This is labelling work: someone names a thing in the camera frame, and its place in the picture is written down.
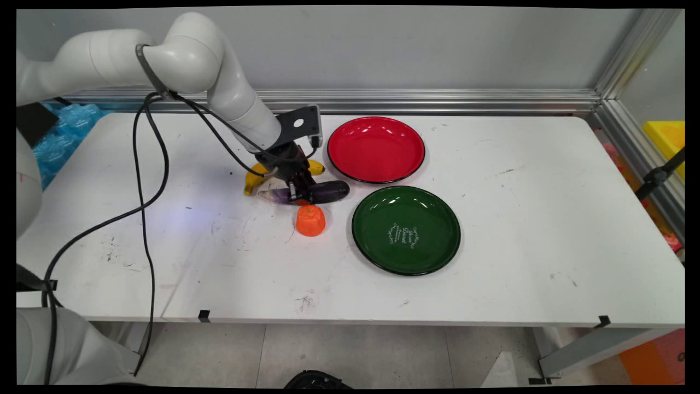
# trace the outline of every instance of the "red object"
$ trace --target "red object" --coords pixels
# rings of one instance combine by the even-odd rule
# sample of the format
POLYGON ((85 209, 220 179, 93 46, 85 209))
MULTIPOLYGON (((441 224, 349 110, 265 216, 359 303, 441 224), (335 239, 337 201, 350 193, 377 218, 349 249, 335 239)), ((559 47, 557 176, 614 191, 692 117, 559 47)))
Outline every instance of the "red object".
POLYGON ((350 178, 389 183, 416 172, 426 157, 426 147, 407 124, 370 116, 336 129, 328 141, 328 157, 350 178))
POLYGON ((673 250, 674 253, 678 250, 683 249, 683 245, 680 244, 680 241, 678 240, 678 238, 676 238, 676 236, 664 232, 662 232, 661 234, 664 236, 666 242, 668 243, 668 246, 671 247, 671 250, 673 250))

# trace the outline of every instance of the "yellow banana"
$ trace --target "yellow banana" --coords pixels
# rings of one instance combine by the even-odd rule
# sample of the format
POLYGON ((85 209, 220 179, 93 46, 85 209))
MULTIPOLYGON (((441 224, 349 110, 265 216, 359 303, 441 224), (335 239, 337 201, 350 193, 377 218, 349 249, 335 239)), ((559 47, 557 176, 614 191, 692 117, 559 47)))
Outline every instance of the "yellow banana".
POLYGON ((323 174, 323 171, 326 171, 326 167, 323 167, 323 164, 319 163, 318 161, 309 160, 309 171, 313 176, 321 175, 323 174))
MULTIPOLYGON (((260 174, 267 173, 267 169, 263 167, 263 165, 260 163, 255 164, 251 169, 255 172, 259 172, 260 174)), ((323 171, 326 171, 326 168, 323 167, 323 164, 319 163, 318 161, 309 160, 309 171, 311 175, 320 175, 323 173, 323 171)), ((247 172, 246 188, 243 190, 243 192, 246 194, 246 196, 250 196, 251 194, 253 194, 253 190, 256 187, 260 186, 263 182, 267 181, 268 179, 268 177, 263 178, 250 172, 247 172)))

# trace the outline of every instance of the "orange object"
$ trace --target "orange object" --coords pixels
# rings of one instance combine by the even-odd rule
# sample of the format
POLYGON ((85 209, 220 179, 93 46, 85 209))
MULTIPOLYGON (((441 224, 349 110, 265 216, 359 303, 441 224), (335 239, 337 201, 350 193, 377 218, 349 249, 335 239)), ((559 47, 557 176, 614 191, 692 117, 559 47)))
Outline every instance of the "orange object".
POLYGON ((307 237, 315 237, 326 227, 323 210, 315 205, 304 205, 297 212, 297 231, 307 237))
POLYGON ((685 385, 685 329, 619 355, 633 385, 685 385))

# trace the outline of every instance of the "green plate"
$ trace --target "green plate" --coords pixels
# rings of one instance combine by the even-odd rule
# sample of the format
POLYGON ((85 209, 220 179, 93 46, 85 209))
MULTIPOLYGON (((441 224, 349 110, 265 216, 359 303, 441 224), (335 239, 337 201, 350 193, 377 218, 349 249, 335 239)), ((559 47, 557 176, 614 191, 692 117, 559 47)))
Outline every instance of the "green plate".
POLYGON ((412 186, 391 186, 365 197, 352 217, 352 236, 374 265, 399 275, 441 269, 457 253, 461 233, 449 206, 412 186))

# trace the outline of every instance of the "black cable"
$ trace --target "black cable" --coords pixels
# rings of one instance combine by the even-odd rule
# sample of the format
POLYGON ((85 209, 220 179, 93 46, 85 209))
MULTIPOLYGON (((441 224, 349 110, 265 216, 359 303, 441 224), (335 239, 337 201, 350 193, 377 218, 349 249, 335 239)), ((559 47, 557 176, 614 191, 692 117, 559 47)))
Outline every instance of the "black cable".
MULTIPOLYGON (((155 125, 153 122, 153 117, 151 116, 151 109, 148 108, 148 105, 145 105, 145 110, 146 110, 146 118, 148 118, 148 122, 151 125, 155 125)), ((136 116, 134 117, 134 132, 133 132, 133 146, 134 146, 134 164, 136 166, 136 185, 139 187, 139 203, 141 205, 144 204, 144 192, 141 188, 141 168, 139 167, 139 154, 137 152, 137 144, 136 144, 136 131, 137 131, 137 125, 139 124, 139 116, 141 115, 141 110, 144 109, 144 106, 142 105, 141 108, 136 112, 136 116)), ((141 354, 141 357, 139 357, 139 362, 136 364, 136 369, 134 370, 134 376, 136 376, 139 373, 139 370, 141 369, 141 364, 144 363, 144 359, 146 358, 146 353, 148 352, 148 347, 151 344, 151 332, 153 331, 153 307, 155 305, 155 271, 153 269, 153 260, 151 259, 151 253, 148 251, 148 239, 146 237, 146 209, 141 210, 141 230, 143 232, 143 250, 146 252, 146 258, 148 259, 148 266, 150 267, 150 315, 148 319, 148 327, 146 328, 148 330, 147 337, 146 337, 146 346, 143 348, 143 353, 141 354)))
POLYGON ((671 176, 673 171, 676 171, 676 168, 680 167, 683 163, 685 163, 685 147, 680 148, 680 151, 677 151, 661 168, 671 176))
MULTIPOLYGON (((51 278, 51 273, 53 272, 53 269, 56 266, 56 263, 58 260, 61 258, 61 256, 68 250, 72 245, 74 245, 76 242, 78 242, 80 239, 86 237, 87 235, 109 225, 112 224, 118 220, 124 219, 125 217, 129 217, 133 215, 136 212, 141 212, 141 221, 142 221, 142 232, 143 232, 143 248, 144 251, 146 252, 146 257, 148 259, 148 265, 150 266, 150 318, 148 320, 148 333, 146 337, 146 345, 143 349, 143 354, 141 354, 141 357, 139 358, 139 363, 136 365, 136 369, 134 370, 134 376, 137 375, 139 370, 141 369, 141 365, 144 361, 144 358, 146 357, 146 353, 148 352, 148 347, 151 344, 151 332, 153 328, 153 310, 154 310, 154 305, 155 305, 155 271, 153 268, 153 260, 151 259, 151 254, 148 250, 148 239, 146 237, 146 208, 153 204, 162 194, 162 192, 165 190, 165 185, 167 184, 167 179, 168 179, 168 174, 169 174, 169 158, 168 158, 168 153, 167 149, 165 147, 165 143, 163 142, 163 139, 160 135, 160 131, 158 130, 158 127, 155 124, 155 121, 153 120, 153 117, 151 115, 151 110, 149 108, 149 105, 151 105, 154 102, 162 100, 161 97, 156 97, 158 95, 157 92, 150 93, 146 96, 146 98, 143 101, 143 104, 141 105, 141 108, 136 112, 136 116, 134 117, 134 129, 133 129, 133 148, 134 148, 134 164, 136 166, 136 184, 139 189, 139 203, 141 204, 138 208, 135 208, 133 210, 130 210, 129 212, 123 213, 119 216, 113 217, 112 219, 106 220, 105 222, 102 222, 96 226, 93 226, 89 228, 88 230, 85 230, 84 232, 78 234, 77 236, 73 237, 68 243, 63 245, 63 247, 56 253, 56 255, 53 257, 51 262, 48 265, 48 268, 46 269, 46 274, 44 275, 44 281, 46 282, 46 291, 42 292, 41 295, 41 304, 42 306, 46 307, 46 299, 48 298, 48 303, 51 309, 51 335, 50 335, 50 341, 49 341, 49 349, 48 349, 48 356, 46 360, 46 370, 44 374, 44 384, 50 384, 51 380, 51 369, 53 368, 53 359, 55 355, 55 350, 56 350, 56 337, 57 337, 57 311, 56 307, 61 305, 60 302, 56 299, 56 296, 53 294, 53 289, 51 288, 51 283, 50 283, 50 278, 51 278), (155 134, 156 139, 158 140, 158 144, 160 145, 160 148, 163 152, 163 162, 164 162, 164 172, 163 172, 163 181, 160 185, 160 188, 158 189, 158 192, 152 197, 147 203, 144 203, 144 194, 143 194, 143 189, 141 187, 141 171, 139 167, 139 155, 137 151, 137 125, 139 121, 139 117, 141 115, 141 112, 144 111, 146 113, 146 117, 148 118, 148 122, 150 123, 151 128, 153 129, 153 133, 155 134)), ((248 137, 245 135, 241 134, 238 130, 233 128, 230 124, 228 124, 226 121, 224 121, 221 117, 207 109, 206 107, 187 100, 186 98, 175 94, 174 97, 176 100, 180 100, 187 105, 189 105, 192 109, 199 114, 199 116, 204 120, 207 126, 211 129, 211 131, 214 133, 216 138, 219 140, 219 142, 226 148, 228 153, 240 164, 243 168, 248 170, 249 172, 259 176, 259 177, 264 177, 264 174, 260 174, 259 172, 253 171, 250 169, 247 165, 245 165, 239 158, 236 156, 236 154, 233 153, 233 150, 229 148, 229 146, 226 144, 226 142, 221 138, 221 136, 218 134, 216 129, 212 126, 212 124, 209 122, 209 120, 204 116, 204 114, 198 109, 201 108, 205 110, 208 114, 212 115, 214 118, 217 118, 221 123, 226 125, 229 129, 231 129, 232 132, 240 135, 244 140, 246 140, 248 143, 253 145, 254 148, 258 149, 262 154, 273 158, 274 160, 280 160, 280 161, 298 161, 298 158, 294 159, 287 159, 287 158, 281 158, 278 156, 275 156, 273 154, 270 154, 266 152, 264 149, 260 148, 255 142, 251 141, 248 137)), ((71 105, 71 103, 67 100, 64 100, 60 97, 55 98, 56 101, 61 102, 64 105, 71 105)), ((313 156, 316 153, 316 148, 313 148, 311 153, 308 156, 305 156, 305 158, 309 158, 313 156)))
MULTIPOLYGON (((151 93, 146 96, 146 99, 144 100, 142 108, 148 108, 148 105, 150 105, 153 102, 162 100, 161 97, 154 97, 157 95, 157 93, 151 93)), ((61 258, 61 256, 68 250, 71 246, 73 246, 76 242, 78 242, 80 239, 86 237, 87 235, 101 229, 102 227, 105 227, 109 224, 112 224, 118 220, 124 219, 125 217, 129 217, 130 215, 133 215, 136 212, 142 211, 143 209, 147 208, 149 205, 153 204, 163 193, 165 190, 165 185, 167 184, 168 180, 168 174, 169 174, 169 169, 170 169, 170 162, 168 159, 168 152, 165 148, 165 143, 163 142, 163 138, 160 136, 160 132, 158 131, 158 127, 155 125, 153 122, 153 119, 151 116, 149 116, 148 110, 146 110, 146 115, 148 117, 148 122, 150 123, 151 128, 153 129, 153 133, 155 134, 156 139, 158 140, 158 144, 160 145, 160 148, 163 152, 163 163, 164 163, 164 171, 163 171, 163 181, 160 185, 160 188, 152 197, 150 200, 148 200, 146 203, 142 204, 138 208, 134 208, 133 210, 130 210, 129 212, 123 213, 119 216, 113 217, 109 220, 106 220, 96 226, 93 226, 82 233, 78 234, 77 236, 73 237, 66 245, 63 245, 61 249, 56 253, 56 255, 53 257, 51 262, 48 265, 48 268, 46 269, 46 274, 44 275, 44 281, 46 282, 46 289, 48 293, 48 300, 50 304, 50 309, 51 309, 51 337, 49 341, 49 349, 48 349, 48 357, 46 360, 46 371, 44 374, 44 384, 49 384, 50 383, 50 378, 51 378, 51 368, 53 367, 53 358, 56 350, 56 336, 57 336, 57 316, 56 316, 56 298, 55 295, 53 294, 53 289, 51 288, 50 284, 50 279, 51 279, 51 273, 53 272, 53 269, 56 267, 56 263, 58 260, 61 258)))
POLYGON ((239 159, 238 156, 236 156, 236 154, 233 153, 233 150, 231 150, 231 148, 228 146, 228 144, 226 144, 226 141, 224 141, 223 138, 221 138, 221 135, 219 135, 219 133, 218 133, 218 132, 216 131, 216 129, 214 128, 214 126, 209 122, 209 119, 207 119, 207 117, 204 116, 204 114, 203 114, 197 107, 195 107, 194 105, 190 104, 189 102, 185 102, 185 101, 183 101, 183 102, 184 102, 185 104, 189 105, 190 108, 194 109, 195 112, 197 112, 197 114, 199 115, 199 117, 202 118, 202 120, 206 123, 207 126, 209 126, 209 128, 211 129, 211 132, 214 133, 214 135, 216 136, 216 139, 219 140, 219 142, 221 142, 221 144, 223 145, 223 147, 226 148, 226 151, 228 151, 228 153, 229 153, 231 156, 233 156, 233 158, 238 162, 238 164, 241 165, 241 167, 245 168, 246 171, 248 171, 249 173, 254 174, 254 175, 257 175, 257 176, 259 176, 259 177, 265 177, 265 176, 266 176, 265 174, 261 174, 261 173, 255 171, 255 170, 253 170, 252 168, 248 167, 247 165, 245 165, 245 163, 243 163, 243 162, 241 161, 241 159, 239 159))
POLYGON ((188 100, 188 99, 186 99, 186 98, 180 96, 180 95, 177 94, 177 93, 174 93, 174 94, 173 94, 173 98, 174 98, 175 100, 179 100, 179 101, 184 102, 185 104, 189 105, 190 107, 192 107, 192 106, 197 106, 197 107, 199 107, 201 110, 203 110, 203 111, 205 111, 206 113, 208 113, 209 115, 212 115, 214 118, 216 118, 218 121, 220 121, 221 123, 223 123, 226 127, 228 127, 232 132, 234 132, 234 133, 240 135, 241 138, 243 138, 244 140, 246 140, 246 142, 248 142, 250 145, 253 145, 253 148, 255 148, 255 149, 257 149, 257 150, 259 151, 259 152, 257 152, 257 153, 263 154, 263 155, 267 156, 268 158, 271 158, 272 160, 290 161, 290 162, 294 162, 294 161, 299 161, 299 160, 300 160, 299 158, 282 158, 282 157, 279 157, 279 156, 275 156, 274 154, 271 154, 270 152, 265 151, 263 148, 259 147, 255 142, 251 141, 250 138, 246 137, 245 135, 243 135, 243 133, 241 133, 241 132, 239 132, 238 130, 236 130, 233 126, 231 126, 230 124, 228 124, 227 121, 223 120, 223 118, 221 118, 219 115, 213 113, 209 108, 206 108, 204 105, 201 105, 201 104, 199 104, 199 103, 197 103, 197 102, 193 102, 192 100, 188 100))

